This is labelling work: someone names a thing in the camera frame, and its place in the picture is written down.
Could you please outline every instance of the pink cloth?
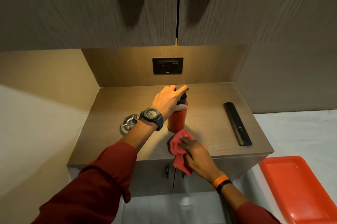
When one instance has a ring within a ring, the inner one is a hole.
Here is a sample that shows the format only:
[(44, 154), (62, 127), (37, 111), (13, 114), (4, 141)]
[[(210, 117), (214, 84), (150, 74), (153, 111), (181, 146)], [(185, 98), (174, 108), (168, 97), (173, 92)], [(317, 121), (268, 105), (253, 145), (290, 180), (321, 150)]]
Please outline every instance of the pink cloth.
[(173, 138), (171, 139), (170, 151), (173, 155), (176, 156), (173, 161), (173, 166), (180, 169), (187, 175), (191, 175), (193, 170), (191, 169), (191, 167), (189, 167), (188, 163), (184, 159), (184, 155), (187, 153), (187, 151), (178, 146), (178, 143), (181, 142), (180, 138), (183, 138), (184, 136), (188, 136), (194, 139), (194, 137), (186, 129), (182, 129), (178, 133), (176, 133), (175, 136), (173, 136)]

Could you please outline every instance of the lower cabinet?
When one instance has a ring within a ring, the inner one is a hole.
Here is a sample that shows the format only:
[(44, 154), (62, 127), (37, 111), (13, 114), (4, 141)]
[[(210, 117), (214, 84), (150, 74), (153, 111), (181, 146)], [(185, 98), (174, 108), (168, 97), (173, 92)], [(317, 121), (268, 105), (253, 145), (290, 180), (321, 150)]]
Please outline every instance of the lower cabinet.
[[(267, 155), (213, 159), (231, 179), (238, 179)], [(130, 188), (132, 197), (213, 191), (213, 186), (196, 172), (188, 176), (172, 165), (173, 160), (136, 161)]]
[(129, 191), (132, 197), (172, 194), (173, 159), (136, 161)]

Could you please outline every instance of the watch face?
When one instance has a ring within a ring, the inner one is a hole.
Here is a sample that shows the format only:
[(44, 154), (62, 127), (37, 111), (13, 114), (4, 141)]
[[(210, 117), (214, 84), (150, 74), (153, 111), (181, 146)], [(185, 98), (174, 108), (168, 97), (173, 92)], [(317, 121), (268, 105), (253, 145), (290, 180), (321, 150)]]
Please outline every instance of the watch face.
[(148, 117), (149, 119), (154, 119), (156, 118), (156, 116), (158, 115), (158, 113), (154, 110), (154, 109), (147, 109), (145, 111), (145, 115), (146, 117)]

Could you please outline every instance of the red bottle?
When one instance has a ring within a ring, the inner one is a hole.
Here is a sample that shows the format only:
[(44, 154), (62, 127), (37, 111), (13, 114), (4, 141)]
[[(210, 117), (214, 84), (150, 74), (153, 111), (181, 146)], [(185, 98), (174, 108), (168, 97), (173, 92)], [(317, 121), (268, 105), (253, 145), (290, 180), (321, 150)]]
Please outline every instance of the red bottle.
[[(177, 105), (178, 104), (185, 104), (188, 106), (186, 93), (181, 96), (180, 100), (177, 102)], [(173, 133), (177, 133), (180, 130), (184, 129), (186, 114), (186, 109), (173, 112), (168, 119), (167, 128)]]

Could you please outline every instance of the black wall socket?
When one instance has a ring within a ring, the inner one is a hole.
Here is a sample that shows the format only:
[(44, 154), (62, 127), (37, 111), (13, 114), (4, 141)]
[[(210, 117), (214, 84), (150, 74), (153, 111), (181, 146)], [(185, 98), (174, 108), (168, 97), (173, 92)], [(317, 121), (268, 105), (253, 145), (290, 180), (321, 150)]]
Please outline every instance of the black wall socket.
[(152, 58), (153, 74), (182, 74), (183, 62), (183, 57)]

